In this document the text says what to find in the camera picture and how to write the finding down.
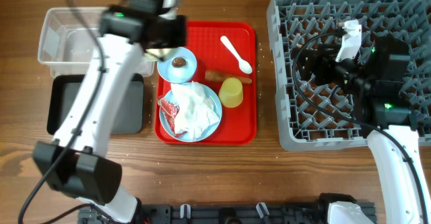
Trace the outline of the brown food scrap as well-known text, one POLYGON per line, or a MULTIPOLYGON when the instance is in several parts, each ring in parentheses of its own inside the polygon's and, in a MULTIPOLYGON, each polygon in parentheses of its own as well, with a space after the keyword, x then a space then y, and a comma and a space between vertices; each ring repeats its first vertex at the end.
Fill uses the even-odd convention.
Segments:
POLYGON ((187 60, 182 57, 175 57, 172 60, 172 66, 174 68, 181 68, 184 67, 187 64, 187 60))

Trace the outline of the small light blue bowl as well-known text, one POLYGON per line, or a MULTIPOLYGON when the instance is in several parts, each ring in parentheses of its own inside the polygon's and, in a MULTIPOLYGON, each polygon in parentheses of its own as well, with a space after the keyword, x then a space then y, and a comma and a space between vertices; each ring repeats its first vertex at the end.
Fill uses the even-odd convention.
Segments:
POLYGON ((174 48, 168 59, 157 62, 157 70, 159 76, 167 82, 186 83, 193 78, 197 70, 197 59, 195 55, 187 48, 174 48), (186 59, 187 64, 181 68, 174 68, 172 66, 172 60, 175 57, 182 57, 186 59))

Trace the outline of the orange carrot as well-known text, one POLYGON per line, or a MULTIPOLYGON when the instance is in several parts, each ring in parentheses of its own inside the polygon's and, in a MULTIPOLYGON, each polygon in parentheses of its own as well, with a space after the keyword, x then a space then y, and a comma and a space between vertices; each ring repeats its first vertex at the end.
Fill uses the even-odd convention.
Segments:
POLYGON ((240 77, 240 76, 236 76, 236 75, 231 75, 231 74, 227 74, 227 73, 223 73, 220 71, 215 71, 215 70, 206 70, 205 71, 205 79, 207 81, 211 81, 211 82, 224 82, 226 79, 228 78, 236 78, 238 79, 241 83, 245 83, 245 84, 251 84, 253 81, 252 79, 249 79, 247 77, 240 77))

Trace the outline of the red snack wrapper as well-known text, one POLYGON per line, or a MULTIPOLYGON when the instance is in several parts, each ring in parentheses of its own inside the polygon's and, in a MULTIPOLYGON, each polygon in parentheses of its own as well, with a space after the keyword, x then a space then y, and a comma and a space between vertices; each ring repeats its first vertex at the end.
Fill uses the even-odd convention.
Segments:
POLYGON ((175 133, 175 123, 174 119, 179 112, 179 107, 176 103, 169 102, 165 97, 160 96, 158 98, 158 105, 161 108, 161 111, 170 127, 170 130, 174 133, 175 137, 182 136, 186 133, 186 131, 180 130, 178 133, 175 133))

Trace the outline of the white plastic spoon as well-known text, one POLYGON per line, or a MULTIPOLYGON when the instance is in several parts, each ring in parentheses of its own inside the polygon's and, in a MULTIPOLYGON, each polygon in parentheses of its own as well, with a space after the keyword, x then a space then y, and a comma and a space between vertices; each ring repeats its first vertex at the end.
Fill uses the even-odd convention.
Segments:
POLYGON ((235 59, 238 61, 238 67, 239 69, 246 74, 251 74, 253 72, 253 69, 249 62, 242 59, 239 53, 236 51, 235 47, 231 43, 231 41, 228 39, 227 36, 221 36, 220 41, 222 44, 231 52, 231 54, 235 57, 235 59))

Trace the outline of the white napkin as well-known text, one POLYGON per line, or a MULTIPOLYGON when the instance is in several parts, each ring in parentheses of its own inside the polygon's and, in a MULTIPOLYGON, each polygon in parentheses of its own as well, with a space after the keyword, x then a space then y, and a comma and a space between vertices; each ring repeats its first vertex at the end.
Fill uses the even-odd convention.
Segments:
POLYGON ((186 131, 191 141, 202 137, 211 126, 220 122, 214 101, 207 96, 206 87, 192 81, 186 84, 171 84, 171 92, 179 107, 174 119, 175 133, 186 131))

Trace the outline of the yellow plastic cup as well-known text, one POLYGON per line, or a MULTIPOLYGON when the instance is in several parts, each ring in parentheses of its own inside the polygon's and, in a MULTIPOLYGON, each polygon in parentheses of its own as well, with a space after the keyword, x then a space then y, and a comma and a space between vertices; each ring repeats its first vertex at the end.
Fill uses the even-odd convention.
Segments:
POLYGON ((222 105, 227 108, 239 106, 243 101, 242 83, 235 77, 227 78, 223 82, 218 96, 222 105))

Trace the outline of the large light blue plate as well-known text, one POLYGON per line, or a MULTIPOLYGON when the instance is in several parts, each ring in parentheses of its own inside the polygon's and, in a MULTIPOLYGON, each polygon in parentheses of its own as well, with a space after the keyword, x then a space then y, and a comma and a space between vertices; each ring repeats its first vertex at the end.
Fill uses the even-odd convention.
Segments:
POLYGON ((222 105, 217 94, 194 81, 170 86, 168 93, 158 99, 160 122, 168 135, 186 143, 211 136, 222 119, 222 105))

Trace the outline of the green bowl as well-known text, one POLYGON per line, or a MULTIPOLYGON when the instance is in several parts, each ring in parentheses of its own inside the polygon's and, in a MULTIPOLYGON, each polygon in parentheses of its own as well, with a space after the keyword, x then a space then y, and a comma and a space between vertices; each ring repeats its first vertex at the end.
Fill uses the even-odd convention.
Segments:
POLYGON ((153 48, 147 49, 143 57, 149 61, 165 61, 170 57, 173 48, 153 48))

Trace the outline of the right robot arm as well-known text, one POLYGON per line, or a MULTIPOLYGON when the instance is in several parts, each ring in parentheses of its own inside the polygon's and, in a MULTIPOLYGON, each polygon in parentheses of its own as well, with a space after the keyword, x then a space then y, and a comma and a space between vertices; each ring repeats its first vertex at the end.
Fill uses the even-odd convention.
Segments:
POLYGON ((354 117, 376 162, 388 223, 429 223, 430 193, 419 154, 418 122, 411 104, 401 97, 410 62, 408 45, 379 37, 368 60, 359 65, 359 43, 347 48, 321 44, 298 55, 302 79, 316 85, 335 83, 354 96, 354 117))

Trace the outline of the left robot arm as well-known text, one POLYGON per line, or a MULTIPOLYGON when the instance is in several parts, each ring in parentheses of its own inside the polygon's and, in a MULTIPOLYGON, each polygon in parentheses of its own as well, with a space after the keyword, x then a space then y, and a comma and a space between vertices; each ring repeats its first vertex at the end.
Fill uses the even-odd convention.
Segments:
POLYGON ((90 38, 126 39, 118 57, 103 50, 88 67, 75 101, 50 143, 37 142, 33 159, 41 184, 81 201, 111 223, 142 222, 141 201, 121 186, 122 167, 106 158, 114 119, 147 49, 176 48, 187 42, 187 23, 176 14, 180 0, 122 0, 101 13, 90 38))

